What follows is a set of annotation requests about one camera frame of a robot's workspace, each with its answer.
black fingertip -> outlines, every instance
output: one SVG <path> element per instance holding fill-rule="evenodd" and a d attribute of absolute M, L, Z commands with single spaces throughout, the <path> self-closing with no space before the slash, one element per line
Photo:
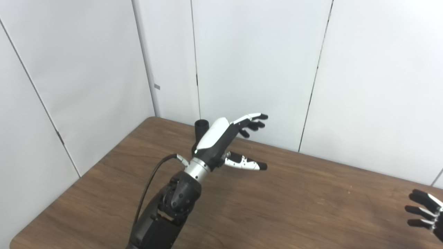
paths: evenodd
<path fill-rule="evenodd" d="M 263 123 L 260 122 L 260 121 L 258 121 L 258 122 L 256 122 L 256 123 L 257 123 L 257 126 L 260 127 L 260 128 L 264 128 L 264 127 L 265 127 L 265 124 L 263 124 Z"/>
<path fill-rule="evenodd" d="M 404 210 L 406 210 L 406 212 L 411 213 L 411 214 L 417 214 L 417 212 L 418 212 L 417 209 L 418 209 L 418 207 L 416 207 L 416 206 L 409 206 L 409 205 L 404 206 Z"/>
<path fill-rule="evenodd" d="M 257 162 L 258 167 L 260 168 L 260 170 L 267 170 L 268 169 L 268 165 L 266 163 L 260 163 Z"/>
<path fill-rule="evenodd" d="M 248 125 L 248 128 L 255 131 L 255 132 L 258 131 L 258 127 L 255 125 Z"/>
<path fill-rule="evenodd" d="M 265 119 L 268 119 L 268 116 L 267 116 L 266 114 L 261 114 L 261 115 L 258 117 L 258 119 L 265 120 Z"/>
<path fill-rule="evenodd" d="M 238 131 L 244 138 L 249 138 L 249 133 L 245 130 Z"/>

wooden table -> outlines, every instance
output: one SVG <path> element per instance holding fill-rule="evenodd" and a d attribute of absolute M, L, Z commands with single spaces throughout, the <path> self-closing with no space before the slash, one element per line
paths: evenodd
<path fill-rule="evenodd" d="M 124 249 L 151 170 L 168 154 L 189 157 L 193 142 L 193 127 L 147 119 L 11 249 Z M 438 197 L 443 190 L 243 139 L 230 150 L 267 162 L 268 170 L 222 167 L 208 175 L 174 249 L 443 249 L 429 231 L 408 227 L 414 215 L 404 211 L 412 189 Z M 165 163 L 147 200 L 180 169 Z"/>

robotic hand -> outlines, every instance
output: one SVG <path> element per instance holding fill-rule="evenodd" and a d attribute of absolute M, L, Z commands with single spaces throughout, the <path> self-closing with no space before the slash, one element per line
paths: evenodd
<path fill-rule="evenodd" d="M 405 206 L 405 210 L 412 214 L 421 215 L 424 219 L 410 219 L 408 225 L 424 227 L 433 232 L 433 234 L 443 242 L 443 202 L 433 195 L 414 189 L 409 198 L 427 209 L 417 206 Z"/>
<path fill-rule="evenodd" d="M 137 212 L 126 249 L 171 248 L 201 195 L 201 183 L 215 168 L 225 164 L 242 169 L 266 170 L 267 164 L 234 152 L 226 152 L 226 149 L 237 134 L 249 137 L 246 128 L 253 131 L 264 128 L 260 120 L 267 118 L 267 115 L 253 113 L 229 123 L 222 117 L 210 128 L 206 120 L 195 122 L 196 142 L 192 147 L 192 160 L 188 162 L 175 154 L 166 157 L 157 165 L 156 169 L 162 162 L 176 158 L 185 165 L 185 169 L 176 173 L 154 196 L 139 218 Z"/>

white wall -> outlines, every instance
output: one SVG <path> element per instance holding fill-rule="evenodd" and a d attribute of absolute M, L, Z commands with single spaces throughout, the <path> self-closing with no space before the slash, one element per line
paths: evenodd
<path fill-rule="evenodd" d="M 190 1 L 133 2 L 156 115 L 193 125 L 200 114 Z"/>
<path fill-rule="evenodd" d="M 0 249 L 77 179 L 0 26 Z"/>
<path fill-rule="evenodd" d="M 202 118 L 269 115 L 251 139 L 298 151 L 330 0 L 193 0 Z"/>
<path fill-rule="evenodd" d="M 81 175 L 154 115 L 131 1 L 3 0 L 0 16 Z"/>
<path fill-rule="evenodd" d="M 431 184 L 443 168 L 442 12 L 433 0 L 335 1 L 300 152 Z"/>

wall seam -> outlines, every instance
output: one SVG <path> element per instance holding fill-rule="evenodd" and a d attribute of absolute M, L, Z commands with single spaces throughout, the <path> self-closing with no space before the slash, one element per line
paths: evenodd
<path fill-rule="evenodd" d="M 53 127 L 54 130 L 55 130 L 55 133 L 57 134 L 57 136 L 59 136 L 60 133 L 59 133 L 59 131 L 57 130 L 57 128 L 56 128 L 56 126 L 55 126 L 55 124 L 54 124 L 54 121 L 52 120 L 52 118 L 51 118 L 51 116 L 50 116 L 50 114 L 49 114 L 49 112 L 48 112 L 48 110 L 47 110 L 45 104 L 43 103 L 43 100 L 42 100 L 42 98 L 40 97 L 40 94 L 39 94 L 39 92 L 37 91 L 37 88 L 35 87 L 34 82 L 32 81 L 31 76 L 29 75 L 29 72 L 28 72 L 28 70 L 26 69 L 26 67 L 25 67 L 25 65 L 24 65 L 24 63 L 23 63 L 23 61 L 22 61 L 22 59 L 21 59 L 21 57 L 20 57 L 20 55 L 19 55 L 19 53 L 18 53 L 18 51 L 17 51 L 15 45 L 14 45 L 14 43 L 12 42 L 12 39 L 11 39 L 11 37 L 9 36 L 9 33 L 8 33 L 8 31 L 6 30 L 6 27 L 4 26 L 4 24 L 3 24 L 3 22 L 2 22 L 1 19 L 0 19 L 0 26 L 3 28 L 3 30 L 4 30 L 4 32 L 5 32 L 6 36 L 7 36 L 7 38 L 8 38 L 8 40 L 9 40 L 9 42 L 11 43 L 11 46 L 12 46 L 12 48 L 14 49 L 14 52 L 15 52 L 15 54 L 17 55 L 17 58 L 19 59 L 20 64 L 22 65 L 23 70 L 25 71 L 26 76 L 27 76 L 27 78 L 29 79 L 29 82 L 31 83 L 32 87 L 34 88 L 35 94 L 37 94 L 37 97 L 39 98 L 40 103 L 42 104 L 43 109 L 45 110 L 46 115 L 48 116 L 49 121 L 51 122 L 52 127 Z M 66 148 L 66 145 L 65 145 L 61 140 L 60 140 L 60 143 L 62 144 L 63 148 L 65 149 L 66 154 L 68 155 L 69 160 L 70 160 L 71 163 L 72 163 L 72 166 L 74 167 L 75 171 L 77 172 L 78 177 L 81 178 L 80 173 L 79 173 L 79 171 L 78 171 L 78 169 L 77 169 L 77 166 L 75 165 L 74 161 L 72 160 L 72 157 L 71 157 L 70 153 L 68 152 L 68 149 Z"/>
<path fill-rule="evenodd" d="M 323 35 L 322 46 L 321 46 L 321 48 L 320 48 L 319 60 L 317 61 L 317 68 L 315 69 L 314 82 L 312 83 L 311 95 L 310 95 L 310 97 L 309 97 L 309 103 L 307 104 L 307 110 L 306 110 L 305 122 L 304 122 L 304 124 L 303 124 L 303 130 L 302 130 L 302 135 L 301 135 L 301 137 L 300 137 L 300 144 L 299 144 L 299 150 L 298 150 L 298 152 L 300 152 L 300 149 L 301 149 L 301 147 L 302 147 L 302 141 L 303 141 L 303 135 L 304 135 L 305 127 L 306 127 L 307 116 L 308 116 L 308 114 L 309 114 L 309 107 L 311 106 L 312 94 L 314 93 L 315 81 L 317 80 L 317 73 L 318 73 L 318 71 L 319 71 L 320 59 L 321 59 L 321 57 L 322 57 L 323 46 L 324 46 L 324 44 L 325 44 L 326 32 L 328 31 L 329 20 L 330 20 L 330 18 L 331 18 L 332 6 L 333 6 L 333 5 L 334 5 L 334 0 L 331 1 L 331 8 L 329 9 L 328 21 L 326 22 L 325 33 L 324 33 L 324 35 Z"/>

